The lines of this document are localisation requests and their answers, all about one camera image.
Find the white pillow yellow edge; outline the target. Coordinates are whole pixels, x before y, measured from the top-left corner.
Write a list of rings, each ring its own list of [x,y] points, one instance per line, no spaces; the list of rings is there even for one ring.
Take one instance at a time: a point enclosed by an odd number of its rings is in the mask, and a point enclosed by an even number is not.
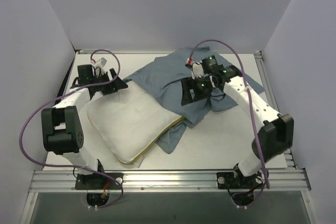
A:
[[[87,116],[117,160],[125,165],[141,161],[160,136],[184,120],[162,107],[134,81],[128,82],[126,89],[90,102]]]

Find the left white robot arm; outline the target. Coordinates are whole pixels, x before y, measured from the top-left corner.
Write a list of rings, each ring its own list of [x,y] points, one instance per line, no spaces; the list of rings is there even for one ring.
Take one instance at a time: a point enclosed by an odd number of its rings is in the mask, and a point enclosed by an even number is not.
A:
[[[96,93],[109,95],[128,88],[119,72],[101,66],[80,65],[69,92],[51,108],[41,111],[43,145],[46,151],[67,159],[94,188],[106,183],[101,162],[84,147],[85,136],[79,117],[81,109]]]

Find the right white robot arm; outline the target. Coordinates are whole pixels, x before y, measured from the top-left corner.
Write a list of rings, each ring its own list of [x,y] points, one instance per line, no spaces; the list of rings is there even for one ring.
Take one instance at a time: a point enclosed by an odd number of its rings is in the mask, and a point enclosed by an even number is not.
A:
[[[192,75],[181,81],[181,105],[209,98],[213,90],[219,89],[251,119],[255,135],[251,152],[237,164],[233,173],[234,183],[244,187],[267,162],[292,147],[294,120],[265,102],[247,83],[246,75],[234,65],[219,65],[215,56],[209,56],[199,62],[188,59],[186,67]]]

